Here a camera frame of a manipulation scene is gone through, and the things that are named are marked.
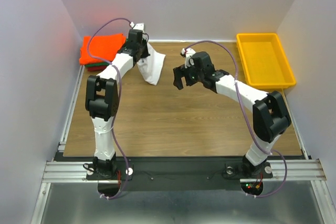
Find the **white t shirt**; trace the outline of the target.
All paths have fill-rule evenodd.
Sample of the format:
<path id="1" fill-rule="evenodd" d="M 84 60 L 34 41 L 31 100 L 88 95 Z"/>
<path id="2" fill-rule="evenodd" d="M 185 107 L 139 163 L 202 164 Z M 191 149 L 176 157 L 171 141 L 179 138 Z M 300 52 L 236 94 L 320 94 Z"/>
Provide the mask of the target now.
<path id="1" fill-rule="evenodd" d="M 164 65 L 165 54 L 157 52 L 149 43 L 147 43 L 149 56 L 141 58 L 138 62 L 138 69 L 143 79 L 156 86 L 159 82 Z"/>

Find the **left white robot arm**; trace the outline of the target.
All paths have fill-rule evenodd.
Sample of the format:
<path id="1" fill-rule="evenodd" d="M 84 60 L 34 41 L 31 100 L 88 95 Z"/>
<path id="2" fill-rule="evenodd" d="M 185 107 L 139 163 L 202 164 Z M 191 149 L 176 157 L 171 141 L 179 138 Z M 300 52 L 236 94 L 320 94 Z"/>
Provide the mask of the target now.
<path id="1" fill-rule="evenodd" d="M 149 56 L 141 29 L 130 29 L 128 38 L 110 65 L 99 75 L 89 76 L 85 108 L 91 117 L 95 153 L 91 164 L 84 164 L 87 180 L 113 179 L 117 174 L 116 151 L 112 134 L 119 108 L 121 79 L 140 59 Z"/>

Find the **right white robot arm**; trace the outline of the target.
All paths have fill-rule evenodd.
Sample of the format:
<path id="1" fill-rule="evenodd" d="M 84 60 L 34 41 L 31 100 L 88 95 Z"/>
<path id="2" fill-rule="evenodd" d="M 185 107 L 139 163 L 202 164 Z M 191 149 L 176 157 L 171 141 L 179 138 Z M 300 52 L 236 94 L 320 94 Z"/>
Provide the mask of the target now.
<path id="1" fill-rule="evenodd" d="M 238 102 L 243 112 L 249 110 L 253 123 L 248 125 L 253 143 L 243 156 L 241 170 L 244 175 L 253 177 L 260 172 L 267 157 L 278 139 L 291 125 L 291 118 L 278 91 L 268 93 L 250 87 L 224 70 L 216 70 L 209 54 L 205 51 L 182 49 L 183 65 L 173 69 L 173 84 L 183 89 L 200 82 L 205 88 Z"/>

